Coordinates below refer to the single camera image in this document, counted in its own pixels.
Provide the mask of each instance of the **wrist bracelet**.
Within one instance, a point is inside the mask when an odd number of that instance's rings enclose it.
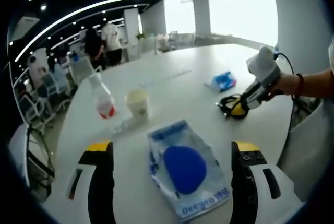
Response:
[[[292,95],[294,99],[298,99],[301,96],[303,89],[304,89],[303,75],[302,74],[296,74],[296,75],[299,77],[299,83],[298,83],[295,93]]]

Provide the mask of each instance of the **window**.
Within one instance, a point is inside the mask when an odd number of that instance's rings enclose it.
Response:
[[[211,32],[275,46],[276,0],[209,0]]]
[[[193,0],[164,0],[167,33],[195,32]]]

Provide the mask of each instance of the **paper cup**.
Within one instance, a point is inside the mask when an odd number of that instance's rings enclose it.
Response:
[[[148,119],[148,101],[148,93],[140,89],[132,90],[125,96],[126,105],[136,119]]]

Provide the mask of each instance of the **bottle cap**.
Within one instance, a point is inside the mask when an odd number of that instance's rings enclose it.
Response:
[[[91,87],[96,87],[102,83],[100,73],[92,74],[91,76],[89,76],[88,80]]]

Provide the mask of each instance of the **human hand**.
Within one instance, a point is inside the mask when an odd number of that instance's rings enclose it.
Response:
[[[282,74],[278,82],[272,87],[266,101],[271,100],[276,95],[293,95],[299,85],[300,79],[297,75]]]

